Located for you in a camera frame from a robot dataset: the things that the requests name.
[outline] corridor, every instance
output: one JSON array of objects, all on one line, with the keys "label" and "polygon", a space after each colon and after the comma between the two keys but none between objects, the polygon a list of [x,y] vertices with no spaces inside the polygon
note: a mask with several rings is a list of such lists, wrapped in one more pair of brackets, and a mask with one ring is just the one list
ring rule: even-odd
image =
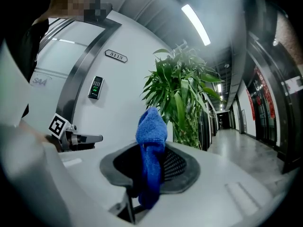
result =
[{"label": "corridor", "polygon": [[293,170],[281,174],[283,161],[276,157],[276,151],[236,130],[219,130],[208,152],[237,164],[267,187],[273,196],[284,191],[296,173]]}]

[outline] bamboo plant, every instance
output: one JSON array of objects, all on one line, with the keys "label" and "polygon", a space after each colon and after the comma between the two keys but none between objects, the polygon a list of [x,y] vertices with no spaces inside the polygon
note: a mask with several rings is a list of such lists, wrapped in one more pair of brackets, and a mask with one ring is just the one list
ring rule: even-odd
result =
[{"label": "bamboo plant", "polygon": [[155,60],[156,70],[147,76],[143,93],[146,108],[160,108],[160,115],[167,124],[172,123],[174,141],[201,149],[198,123],[201,110],[208,114],[202,93],[219,100],[220,96],[205,82],[222,82],[214,69],[207,67],[195,49],[178,48],[169,53],[159,49],[153,54],[167,53],[167,58]]}]

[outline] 5113 sign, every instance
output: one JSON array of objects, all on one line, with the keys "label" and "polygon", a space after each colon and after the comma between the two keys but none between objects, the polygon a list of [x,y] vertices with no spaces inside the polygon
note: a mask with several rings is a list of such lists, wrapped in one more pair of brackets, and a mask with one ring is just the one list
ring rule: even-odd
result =
[{"label": "5113 sign", "polygon": [[117,61],[121,61],[123,63],[126,63],[127,62],[127,57],[125,55],[122,55],[122,54],[119,54],[117,52],[114,52],[112,50],[107,50],[105,51],[105,55],[110,57],[110,58],[113,58]]}]

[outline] red banner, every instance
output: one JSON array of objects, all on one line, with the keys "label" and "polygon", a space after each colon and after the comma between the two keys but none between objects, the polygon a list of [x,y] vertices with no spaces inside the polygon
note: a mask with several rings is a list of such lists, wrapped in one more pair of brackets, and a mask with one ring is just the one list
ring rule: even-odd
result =
[{"label": "red banner", "polygon": [[248,99],[250,100],[250,107],[251,107],[251,113],[252,113],[252,120],[255,121],[256,120],[256,116],[255,116],[255,109],[254,109],[254,104],[252,104],[252,100],[251,100],[251,96],[249,91],[246,89],[247,95],[248,95]]},{"label": "red banner", "polygon": [[266,100],[268,102],[268,105],[269,105],[270,117],[272,119],[274,119],[275,118],[275,107],[274,107],[274,103],[273,103],[273,100],[271,98],[270,91],[268,89],[267,83],[264,80],[264,77],[263,77],[260,69],[257,66],[255,67],[255,72],[258,75],[258,77],[259,77],[259,79],[261,81],[261,84],[263,86],[264,96],[265,96],[265,98],[266,98]]}]

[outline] gray floor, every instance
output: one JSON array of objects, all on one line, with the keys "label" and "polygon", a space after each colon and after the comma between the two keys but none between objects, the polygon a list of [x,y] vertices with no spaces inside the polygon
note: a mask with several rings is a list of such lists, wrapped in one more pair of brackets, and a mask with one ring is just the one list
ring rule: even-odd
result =
[{"label": "gray floor", "polygon": [[236,130],[219,130],[208,152],[228,158],[256,178],[276,196],[287,189],[296,170],[281,174],[283,161],[277,152]]}]

